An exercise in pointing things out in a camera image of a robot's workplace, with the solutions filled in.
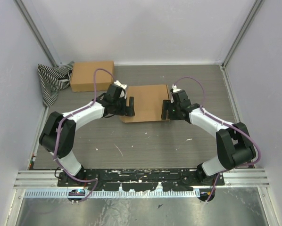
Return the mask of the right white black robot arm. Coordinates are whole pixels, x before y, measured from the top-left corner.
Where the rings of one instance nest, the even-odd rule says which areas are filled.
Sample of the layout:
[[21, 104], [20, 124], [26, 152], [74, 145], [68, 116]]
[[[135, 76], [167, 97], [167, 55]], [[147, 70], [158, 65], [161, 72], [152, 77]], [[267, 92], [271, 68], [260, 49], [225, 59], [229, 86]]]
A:
[[210, 114], [201, 105], [192, 104], [182, 89], [172, 88], [171, 96], [170, 100], [162, 102], [161, 119], [186, 121], [216, 139], [216, 156], [199, 164], [196, 169], [201, 185], [211, 184], [215, 174], [232, 170], [256, 158], [257, 154], [245, 124], [234, 124]]

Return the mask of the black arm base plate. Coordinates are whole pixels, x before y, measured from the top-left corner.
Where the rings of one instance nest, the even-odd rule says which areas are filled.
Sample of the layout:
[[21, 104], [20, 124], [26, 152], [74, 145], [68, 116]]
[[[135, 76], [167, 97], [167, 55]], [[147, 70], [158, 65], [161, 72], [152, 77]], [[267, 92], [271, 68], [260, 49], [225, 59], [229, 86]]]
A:
[[216, 176], [208, 176], [203, 180], [198, 178], [195, 169], [168, 168], [168, 169], [85, 169], [79, 173], [82, 180], [71, 179], [66, 173], [60, 172], [58, 187], [86, 187], [95, 191], [135, 192], [154, 191], [159, 185], [162, 191], [192, 191], [196, 186], [212, 186]]

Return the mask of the brown cardboard box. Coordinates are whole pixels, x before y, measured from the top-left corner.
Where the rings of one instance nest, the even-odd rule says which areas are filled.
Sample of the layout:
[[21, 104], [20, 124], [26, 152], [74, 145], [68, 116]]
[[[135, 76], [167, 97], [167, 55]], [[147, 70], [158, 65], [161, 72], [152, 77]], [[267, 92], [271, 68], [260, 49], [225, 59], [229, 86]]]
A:
[[[102, 68], [110, 73], [114, 73], [113, 61], [93, 61], [74, 63], [70, 87], [73, 92], [92, 92], [94, 91], [94, 72]], [[96, 72], [96, 90], [105, 91], [114, 79], [102, 70]]]

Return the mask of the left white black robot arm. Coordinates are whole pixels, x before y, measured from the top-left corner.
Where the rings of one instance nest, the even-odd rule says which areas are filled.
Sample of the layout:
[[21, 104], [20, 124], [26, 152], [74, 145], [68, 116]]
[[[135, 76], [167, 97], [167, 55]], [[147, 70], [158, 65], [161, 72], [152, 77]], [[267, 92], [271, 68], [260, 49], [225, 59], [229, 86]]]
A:
[[47, 118], [39, 137], [39, 144], [53, 157], [53, 160], [68, 176], [75, 187], [85, 180], [84, 168], [73, 153], [75, 133], [82, 126], [101, 118], [135, 115], [134, 97], [127, 97], [127, 85], [119, 81], [112, 83], [107, 91], [87, 105], [68, 113], [53, 112]]

